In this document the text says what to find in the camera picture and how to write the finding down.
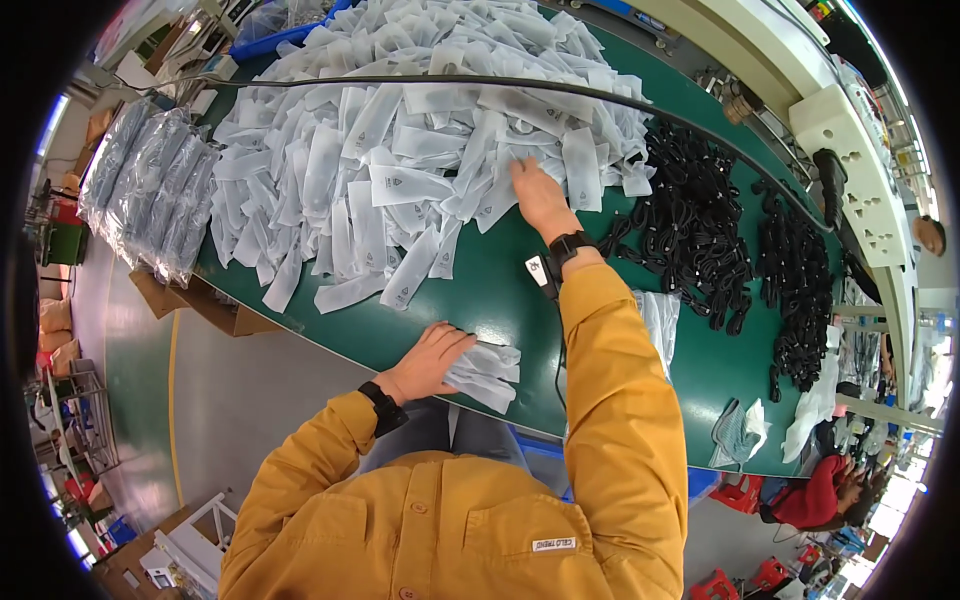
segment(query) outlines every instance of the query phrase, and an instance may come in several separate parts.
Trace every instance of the woman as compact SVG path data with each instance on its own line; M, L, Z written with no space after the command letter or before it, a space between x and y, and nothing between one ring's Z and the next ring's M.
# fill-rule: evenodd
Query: woman
M863 492L863 473L853 472L850 456L827 456L806 480L767 477L760 489L760 517L801 531L843 527L844 513Z

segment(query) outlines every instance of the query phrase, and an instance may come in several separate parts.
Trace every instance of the red stool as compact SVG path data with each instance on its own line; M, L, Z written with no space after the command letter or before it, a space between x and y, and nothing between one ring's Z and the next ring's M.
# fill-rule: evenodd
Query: red stool
M786 579L786 567L774 557L760 563L760 572L753 578L755 586L770 591L774 586Z
M723 484L711 492L710 497L723 502L735 511L752 515L760 505L760 486L762 485L763 477L742 475L739 483Z
M712 578L703 584L690 587L690 600L740 600L740 594L727 579L723 569L716 569Z
M807 566L814 566L820 560L820 549L809 543L804 548L804 553L800 555L800 562Z

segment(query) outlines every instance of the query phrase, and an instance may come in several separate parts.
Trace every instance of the printed logo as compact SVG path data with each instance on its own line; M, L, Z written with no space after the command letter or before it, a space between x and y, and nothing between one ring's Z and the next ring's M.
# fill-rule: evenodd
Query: printed logo
M554 538L552 540L534 540L533 551L565 550L577 547L576 538Z

